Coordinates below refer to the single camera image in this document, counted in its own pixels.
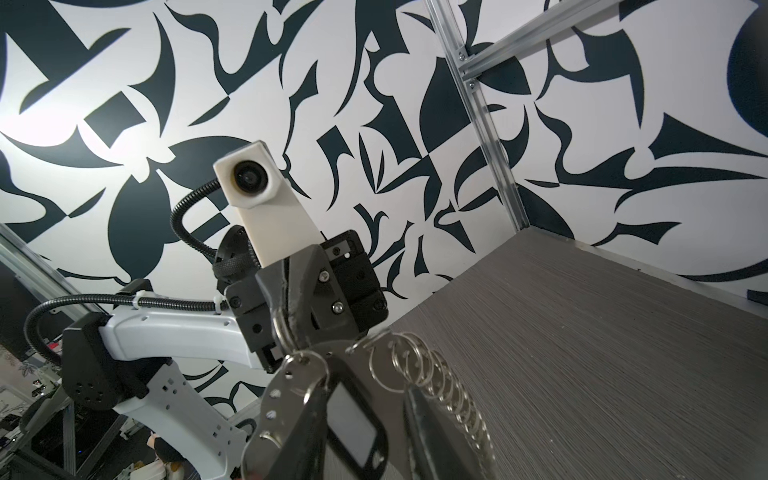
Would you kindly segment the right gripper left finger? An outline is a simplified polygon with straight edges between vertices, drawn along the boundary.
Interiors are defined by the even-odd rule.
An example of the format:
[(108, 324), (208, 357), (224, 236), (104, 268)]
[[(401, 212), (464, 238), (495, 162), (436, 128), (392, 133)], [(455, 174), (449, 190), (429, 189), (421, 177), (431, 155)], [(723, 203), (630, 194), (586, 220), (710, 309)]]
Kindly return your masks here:
[(267, 480), (315, 480), (324, 478), (329, 390), (315, 389), (277, 459), (266, 474)]

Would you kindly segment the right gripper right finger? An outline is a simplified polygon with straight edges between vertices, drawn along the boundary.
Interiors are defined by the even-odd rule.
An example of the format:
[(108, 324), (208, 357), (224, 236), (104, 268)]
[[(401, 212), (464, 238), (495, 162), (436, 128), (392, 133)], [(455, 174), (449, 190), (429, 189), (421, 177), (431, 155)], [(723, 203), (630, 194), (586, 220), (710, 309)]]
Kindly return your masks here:
[(409, 463), (416, 479), (479, 479), (470, 445), (438, 405), (416, 386), (404, 393)]

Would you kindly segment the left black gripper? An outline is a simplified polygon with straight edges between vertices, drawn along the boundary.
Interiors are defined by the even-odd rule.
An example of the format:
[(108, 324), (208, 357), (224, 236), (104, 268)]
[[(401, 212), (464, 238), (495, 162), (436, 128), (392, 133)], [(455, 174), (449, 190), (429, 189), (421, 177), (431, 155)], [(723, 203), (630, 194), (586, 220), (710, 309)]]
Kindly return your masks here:
[(229, 230), (224, 296), (249, 351), (268, 373), (277, 371), (287, 354), (362, 338), (389, 314), (379, 279), (353, 230), (266, 267), (258, 263), (246, 231)]

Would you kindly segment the large keyring with red handle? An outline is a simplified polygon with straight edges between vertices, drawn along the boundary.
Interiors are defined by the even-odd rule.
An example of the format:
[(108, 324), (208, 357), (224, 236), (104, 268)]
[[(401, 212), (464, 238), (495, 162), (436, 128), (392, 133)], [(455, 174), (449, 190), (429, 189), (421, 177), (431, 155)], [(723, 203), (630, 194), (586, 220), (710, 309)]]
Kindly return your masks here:
[(480, 410), (409, 332), (288, 355), (244, 450), (244, 479), (496, 479)]

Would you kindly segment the small black key fob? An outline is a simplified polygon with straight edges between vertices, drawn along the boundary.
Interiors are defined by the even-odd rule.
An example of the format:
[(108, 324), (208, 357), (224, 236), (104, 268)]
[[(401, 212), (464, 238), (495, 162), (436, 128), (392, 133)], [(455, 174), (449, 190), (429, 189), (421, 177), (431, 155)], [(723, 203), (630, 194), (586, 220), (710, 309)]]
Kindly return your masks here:
[(355, 383), (337, 377), (327, 404), (328, 440), (354, 479), (381, 479), (387, 468), (387, 432)]

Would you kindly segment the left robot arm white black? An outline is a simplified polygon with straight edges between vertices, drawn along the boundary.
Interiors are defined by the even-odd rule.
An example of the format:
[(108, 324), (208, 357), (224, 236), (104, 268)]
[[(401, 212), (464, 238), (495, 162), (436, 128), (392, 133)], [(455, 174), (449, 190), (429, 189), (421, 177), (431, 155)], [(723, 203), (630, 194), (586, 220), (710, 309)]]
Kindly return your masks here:
[(261, 267), (243, 227), (214, 256), (221, 298), (155, 295), (140, 279), (63, 334), (63, 386), (77, 403), (112, 409), (157, 432), (204, 479), (230, 479), (247, 434), (190, 385), (181, 358), (223, 360), (267, 373), (289, 354), (357, 340), (388, 315), (358, 234), (341, 233)]

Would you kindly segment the aluminium frame corner post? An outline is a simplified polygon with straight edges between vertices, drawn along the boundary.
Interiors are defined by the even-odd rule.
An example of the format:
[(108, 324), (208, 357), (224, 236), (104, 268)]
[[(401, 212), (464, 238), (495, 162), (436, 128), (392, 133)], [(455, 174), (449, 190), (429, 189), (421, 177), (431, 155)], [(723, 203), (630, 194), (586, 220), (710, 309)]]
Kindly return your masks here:
[(461, 67), (469, 59), (469, 55), (456, 16), (449, 1), (426, 0), (425, 3), (435, 33), (444, 49), (451, 77), (479, 140), (482, 154), (492, 172), (501, 202), (514, 231), (519, 232), (530, 226), (529, 220), (480, 82), (476, 79), (462, 78)]

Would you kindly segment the aluminium frame back crossbar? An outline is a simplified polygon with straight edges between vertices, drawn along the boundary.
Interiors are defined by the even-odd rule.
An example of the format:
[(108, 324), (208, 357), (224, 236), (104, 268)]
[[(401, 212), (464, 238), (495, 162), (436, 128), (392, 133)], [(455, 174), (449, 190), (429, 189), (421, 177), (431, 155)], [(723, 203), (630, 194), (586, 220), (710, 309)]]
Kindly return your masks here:
[(463, 61), (459, 66), (461, 79), (475, 79), (487, 70), (619, 3), (621, 0), (561, 1)]

